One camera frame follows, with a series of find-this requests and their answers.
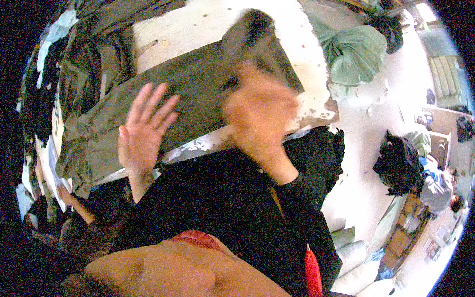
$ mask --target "paper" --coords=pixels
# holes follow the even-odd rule
[[[63,202],[61,197],[58,194],[57,186],[64,185],[67,191],[71,192],[71,185],[65,180],[64,178],[59,178],[56,174],[56,163],[58,161],[58,156],[55,149],[55,144],[53,142],[53,138],[50,136],[48,142],[46,143],[45,150],[42,154],[41,164],[43,164],[42,169],[45,175],[45,180],[51,186],[51,190],[53,191],[56,200],[58,201],[59,206],[63,212],[66,211],[66,204]]]

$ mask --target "hand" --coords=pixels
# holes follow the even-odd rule
[[[293,181],[298,171],[288,159],[282,139],[297,115],[297,93],[249,62],[240,65],[241,87],[223,107],[236,144],[280,184]]]
[[[63,185],[59,185],[57,189],[58,194],[64,204],[67,206],[77,207],[79,201],[73,195],[71,195]]]
[[[38,183],[41,184],[45,179],[43,177],[43,168],[41,168],[41,161],[39,157],[36,159],[35,174]]]
[[[177,118],[177,113],[172,111],[179,97],[172,96],[155,111],[167,85],[159,85],[153,94],[152,88],[152,84],[147,84],[140,90],[132,102],[125,125],[119,127],[119,162],[127,168],[129,175],[143,176],[152,172],[163,135]]]

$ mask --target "skin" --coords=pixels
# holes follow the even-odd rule
[[[238,72],[240,88],[223,107],[234,131],[233,140],[278,184],[292,182],[299,173],[286,155],[282,139],[287,123],[296,116],[297,94],[251,63],[241,64]],[[152,85],[146,85],[120,127],[119,161],[129,173],[135,203],[153,183],[151,172],[162,137],[178,116],[173,112],[178,96],[155,111],[166,88],[162,84],[152,93]],[[85,268],[85,273],[122,296],[289,296],[216,241],[224,253],[164,240],[99,258]]]
[[[85,273],[119,296],[290,296],[216,241],[225,253],[164,240],[99,258]]]
[[[67,189],[60,185],[58,186],[58,193],[61,197],[61,200],[68,205],[74,207],[74,209],[79,213],[79,215],[84,219],[86,224],[90,224],[94,221],[94,215],[82,205],[73,195],[69,194]]]

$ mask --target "cardboard box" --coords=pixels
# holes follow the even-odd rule
[[[386,249],[385,250],[385,254],[383,256],[383,259],[381,259],[381,262],[383,262],[383,264],[386,264],[386,266],[389,268],[389,269],[394,269],[394,267],[398,264],[399,262],[399,258],[394,255],[391,250],[389,249]]]
[[[394,232],[391,241],[389,242],[388,248],[391,249],[394,255],[400,256],[411,243],[411,239],[412,238],[405,232],[396,228],[396,232]]]
[[[402,214],[399,216],[398,225],[400,225],[401,227],[404,227],[404,223],[406,222],[406,217],[407,217],[407,215],[405,215],[404,213],[402,213]]]
[[[419,215],[424,209],[424,204],[419,200],[419,197],[414,193],[408,193],[404,210],[414,216]]]

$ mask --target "black jacket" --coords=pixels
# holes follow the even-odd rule
[[[180,162],[162,172],[136,205],[114,250],[158,244],[182,231],[200,230],[216,236],[292,296],[306,296],[308,242],[323,287],[330,290],[342,262],[323,214],[315,209],[315,189],[306,171],[292,183],[275,187],[285,219],[270,195],[268,179],[239,150]]]

